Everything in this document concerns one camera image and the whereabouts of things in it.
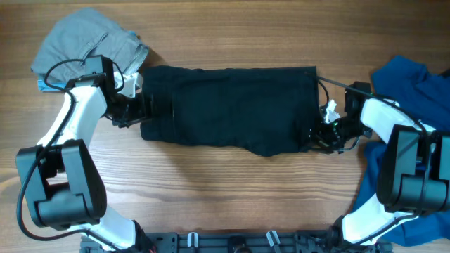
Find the black shorts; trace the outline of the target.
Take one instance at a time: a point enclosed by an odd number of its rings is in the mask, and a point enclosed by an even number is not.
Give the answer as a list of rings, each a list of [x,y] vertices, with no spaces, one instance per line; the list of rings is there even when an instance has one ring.
[[[320,119],[315,67],[223,70],[151,67],[146,141],[235,146],[256,155],[306,152]]]

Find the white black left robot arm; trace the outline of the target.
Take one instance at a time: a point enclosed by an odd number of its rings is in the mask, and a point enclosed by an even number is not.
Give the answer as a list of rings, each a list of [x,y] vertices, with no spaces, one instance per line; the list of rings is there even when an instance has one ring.
[[[141,93],[122,94],[115,86],[117,63],[102,56],[82,61],[85,73],[59,90],[64,104],[35,146],[16,155],[21,188],[16,219],[22,233],[37,241],[82,234],[107,252],[156,252],[134,220],[107,203],[105,186],[89,154],[100,118],[124,128],[150,119],[151,104]]]

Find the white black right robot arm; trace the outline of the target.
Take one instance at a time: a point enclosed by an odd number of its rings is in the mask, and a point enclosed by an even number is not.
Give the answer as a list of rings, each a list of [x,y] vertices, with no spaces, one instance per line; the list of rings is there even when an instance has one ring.
[[[371,93],[365,82],[345,87],[346,117],[323,118],[313,142],[328,153],[367,131],[387,147],[376,192],[354,212],[341,216],[327,232],[329,249],[345,252],[375,245],[392,229],[449,211],[449,134],[428,130],[393,100]]]

